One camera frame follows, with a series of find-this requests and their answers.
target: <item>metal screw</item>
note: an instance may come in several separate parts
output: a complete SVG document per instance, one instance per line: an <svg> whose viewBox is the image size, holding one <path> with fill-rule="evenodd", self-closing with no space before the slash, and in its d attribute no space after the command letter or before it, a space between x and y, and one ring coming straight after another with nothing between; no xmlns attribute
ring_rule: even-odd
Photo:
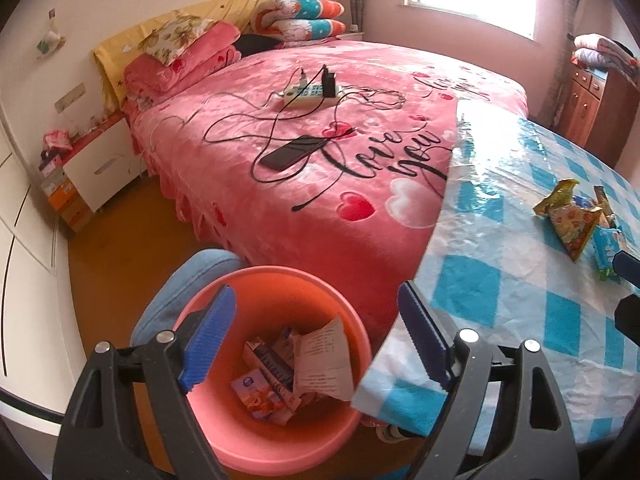
<svg viewBox="0 0 640 480"><path fill-rule="evenodd" d="M475 330L471 330L470 328L463 328L460 331L460 339L467 343L475 343L476 341L478 341L478 339L480 339L480 336Z"/></svg>
<svg viewBox="0 0 640 480"><path fill-rule="evenodd" d="M175 334L171 330L163 330L156 336L156 341L166 345L175 339Z"/></svg>
<svg viewBox="0 0 640 480"><path fill-rule="evenodd" d="M535 339L527 339L524 342L524 348L529 350L529 352L537 352L540 350L540 343L537 342Z"/></svg>
<svg viewBox="0 0 640 480"><path fill-rule="evenodd" d="M109 344L108 341L100 341L96 346L95 346L95 351L98 354L105 354L107 353L109 350L111 349L111 345Z"/></svg>

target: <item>brown floor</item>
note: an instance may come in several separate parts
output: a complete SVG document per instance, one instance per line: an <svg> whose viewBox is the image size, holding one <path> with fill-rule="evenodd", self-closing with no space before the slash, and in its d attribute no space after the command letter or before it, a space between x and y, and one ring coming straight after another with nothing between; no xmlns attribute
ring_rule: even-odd
<svg viewBox="0 0 640 480"><path fill-rule="evenodd" d="M69 267L84 350L107 339L123 347L146 305L199 243L190 224L175 217L174 202L160 193L155 178L136 180L111 200L69 241ZM136 390L140 417L154 463L171 470L148 406ZM421 440L383 444L360 427L327 462L289 477L300 480L376 478L411 461ZM230 472L234 480L257 478Z"/></svg>

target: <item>wall switch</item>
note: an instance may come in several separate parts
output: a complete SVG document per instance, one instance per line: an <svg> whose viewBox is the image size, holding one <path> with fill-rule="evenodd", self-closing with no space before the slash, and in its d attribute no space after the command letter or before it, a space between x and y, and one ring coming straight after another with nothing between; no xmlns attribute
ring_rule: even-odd
<svg viewBox="0 0 640 480"><path fill-rule="evenodd" d="M86 93L84 83L80 83L71 92L67 93L62 99L56 102L54 105L59 114L69 108L73 103L78 101Z"/></svg>

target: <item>black smartphone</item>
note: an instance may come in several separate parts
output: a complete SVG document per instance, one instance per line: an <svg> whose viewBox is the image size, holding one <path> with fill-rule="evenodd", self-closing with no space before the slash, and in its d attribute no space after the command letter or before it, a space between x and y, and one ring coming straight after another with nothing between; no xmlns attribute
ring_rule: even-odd
<svg viewBox="0 0 640 480"><path fill-rule="evenodd" d="M265 155L260 159L260 164L270 170L284 171L315 150L322 148L328 140L303 135Z"/></svg>

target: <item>white power strip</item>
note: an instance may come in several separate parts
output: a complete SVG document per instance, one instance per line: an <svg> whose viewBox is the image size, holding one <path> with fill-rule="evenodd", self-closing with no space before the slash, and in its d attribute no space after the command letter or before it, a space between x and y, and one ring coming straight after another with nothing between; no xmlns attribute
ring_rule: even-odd
<svg viewBox="0 0 640 480"><path fill-rule="evenodd" d="M309 85L300 93L298 85L288 87L283 94L284 104L289 108L314 108L320 103L335 105L340 100L342 88L335 86L335 97L322 97L322 84Z"/></svg>

